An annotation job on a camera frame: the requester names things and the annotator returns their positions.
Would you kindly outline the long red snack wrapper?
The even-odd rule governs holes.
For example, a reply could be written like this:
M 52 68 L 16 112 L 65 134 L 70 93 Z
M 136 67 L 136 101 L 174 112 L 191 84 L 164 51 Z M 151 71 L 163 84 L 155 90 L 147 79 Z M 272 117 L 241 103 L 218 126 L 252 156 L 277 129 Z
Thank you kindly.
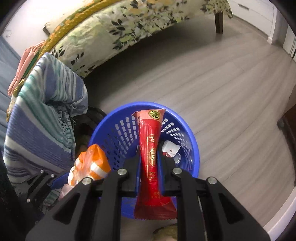
M 157 148 L 161 134 L 164 109 L 136 111 L 140 148 L 140 187 L 134 208 L 134 217 L 145 220 L 177 218 L 176 208 L 170 197 L 159 191 Z

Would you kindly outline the green slipper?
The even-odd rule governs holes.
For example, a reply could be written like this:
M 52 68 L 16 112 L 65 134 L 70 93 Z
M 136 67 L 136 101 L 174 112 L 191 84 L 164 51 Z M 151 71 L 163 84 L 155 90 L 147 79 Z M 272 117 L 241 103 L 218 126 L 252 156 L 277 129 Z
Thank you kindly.
M 169 225 L 165 227 L 158 228 L 153 233 L 155 241 L 160 240 L 172 240 L 177 241 L 178 239 L 178 227 L 177 224 Z

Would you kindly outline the crushed red soda can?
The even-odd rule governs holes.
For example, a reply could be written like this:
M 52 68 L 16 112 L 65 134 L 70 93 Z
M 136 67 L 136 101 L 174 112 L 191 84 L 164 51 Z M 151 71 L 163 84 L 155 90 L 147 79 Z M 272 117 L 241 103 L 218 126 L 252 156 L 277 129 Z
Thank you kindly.
M 186 156 L 186 155 L 181 155 L 180 153 L 177 153 L 174 157 L 173 157 L 175 164 L 180 167 L 180 166 L 191 166 L 193 161 L 190 157 Z

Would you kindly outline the red white paper box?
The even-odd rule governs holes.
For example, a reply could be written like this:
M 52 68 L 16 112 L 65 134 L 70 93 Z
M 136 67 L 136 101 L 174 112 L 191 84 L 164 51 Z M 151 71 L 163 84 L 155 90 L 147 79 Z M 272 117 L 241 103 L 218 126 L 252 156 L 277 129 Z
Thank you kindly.
M 162 152 L 165 156 L 174 158 L 179 149 L 181 148 L 180 145 L 177 145 L 169 140 L 164 141 L 162 145 Z

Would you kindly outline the mustard yellow blanket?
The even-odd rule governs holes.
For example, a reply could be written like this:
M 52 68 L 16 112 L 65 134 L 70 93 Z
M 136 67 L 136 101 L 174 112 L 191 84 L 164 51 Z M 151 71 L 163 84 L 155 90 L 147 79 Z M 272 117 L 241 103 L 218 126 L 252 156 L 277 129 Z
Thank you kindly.
M 10 37 L 4 39 L 18 54 L 42 41 L 45 50 L 41 53 L 48 52 L 79 23 L 114 3 L 117 1 L 25 1 L 6 25 Z M 47 37 L 42 25 L 60 17 L 63 19 Z

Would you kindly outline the white wardrobe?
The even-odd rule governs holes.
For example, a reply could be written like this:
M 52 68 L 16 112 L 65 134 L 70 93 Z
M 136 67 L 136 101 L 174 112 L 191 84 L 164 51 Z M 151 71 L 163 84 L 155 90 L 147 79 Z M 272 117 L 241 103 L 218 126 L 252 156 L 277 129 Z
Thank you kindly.
M 234 16 L 262 31 L 269 44 L 279 44 L 295 60 L 295 34 L 272 2 L 233 0 L 229 5 Z

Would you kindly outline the striped blue green tablecloth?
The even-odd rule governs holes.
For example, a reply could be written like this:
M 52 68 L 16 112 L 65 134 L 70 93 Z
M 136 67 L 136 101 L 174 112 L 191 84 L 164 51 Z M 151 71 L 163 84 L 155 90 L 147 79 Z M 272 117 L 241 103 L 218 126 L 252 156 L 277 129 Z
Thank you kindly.
M 73 166 L 76 142 L 71 119 L 88 110 L 83 80 L 45 53 L 13 106 L 4 141 L 4 163 L 13 187 L 40 173 L 59 174 Z

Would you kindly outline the folded pink blanket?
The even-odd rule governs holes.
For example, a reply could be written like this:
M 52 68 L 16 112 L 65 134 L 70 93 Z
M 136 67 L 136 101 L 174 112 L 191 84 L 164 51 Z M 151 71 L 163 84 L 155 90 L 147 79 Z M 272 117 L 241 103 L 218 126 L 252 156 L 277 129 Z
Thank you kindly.
M 18 68 L 16 70 L 16 75 L 14 79 L 11 81 L 10 86 L 8 88 L 8 95 L 11 96 L 17 85 L 20 83 L 25 71 L 29 67 L 29 64 L 33 60 L 33 58 L 37 55 L 37 52 L 43 47 L 46 40 L 39 42 L 28 49 L 25 49 L 23 55 L 21 56 L 20 62 L 18 64 Z

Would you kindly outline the bed with floral sheet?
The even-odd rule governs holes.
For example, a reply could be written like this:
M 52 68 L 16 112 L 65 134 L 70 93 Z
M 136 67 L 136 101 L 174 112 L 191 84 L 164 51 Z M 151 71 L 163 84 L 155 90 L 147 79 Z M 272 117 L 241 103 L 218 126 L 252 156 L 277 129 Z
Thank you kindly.
M 202 14 L 233 16 L 227 1 L 117 1 L 93 13 L 44 53 L 52 54 L 78 76 L 85 78 L 97 66 L 140 40 Z M 47 20 L 41 30 L 49 37 L 62 19 Z M 45 43 L 22 79 L 29 75 L 44 54 L 41 53 L 43 50 Z

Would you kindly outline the orange white snack wrapper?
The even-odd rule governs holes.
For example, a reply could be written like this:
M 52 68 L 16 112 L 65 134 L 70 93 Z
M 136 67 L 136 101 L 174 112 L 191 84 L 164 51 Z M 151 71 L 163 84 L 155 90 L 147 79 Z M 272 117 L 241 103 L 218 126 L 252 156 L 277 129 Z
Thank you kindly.
M 111 171 L 105 152 L 98 144 L 91 145 L 85 152 L 81 152 L 70 169 L 68 185 L 75 186 L 82 179 L 104 179 Z

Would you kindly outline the blue plastic waste basket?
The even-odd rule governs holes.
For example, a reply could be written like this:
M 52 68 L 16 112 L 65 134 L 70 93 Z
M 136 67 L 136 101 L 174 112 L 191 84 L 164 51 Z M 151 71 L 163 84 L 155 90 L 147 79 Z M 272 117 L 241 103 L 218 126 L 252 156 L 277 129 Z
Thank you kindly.
M 124 105 L 98 125 L 89 147 L 79 152 L 59 200 L 84 177 L 99 180 L 123 167 L 125 159 L 140 153 L 137 196 L 122 200 L 123 216 L 165 220 L 177 216 L 176 197 L 162 196 L 165 175 L 162 160 L 172 158 L 175 166 L 197 177 L 199 150 L 188 125 L 170 109 L 149 102 Z

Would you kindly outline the blue-grey curtain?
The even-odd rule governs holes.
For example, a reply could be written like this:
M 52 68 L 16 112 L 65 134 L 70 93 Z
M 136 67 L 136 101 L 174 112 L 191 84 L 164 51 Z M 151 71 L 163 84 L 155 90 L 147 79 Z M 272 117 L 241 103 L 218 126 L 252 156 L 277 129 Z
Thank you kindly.
M 6 122 L 6 110 L 11 98 L 8 95 L 8 88 L 16 75 L 20 56 L 13 50 L 8 42 L 1 36 L 0 40 L 0 131 L 1 131 L 1 152 L 4 151 L 4 139 L 8 124 Z

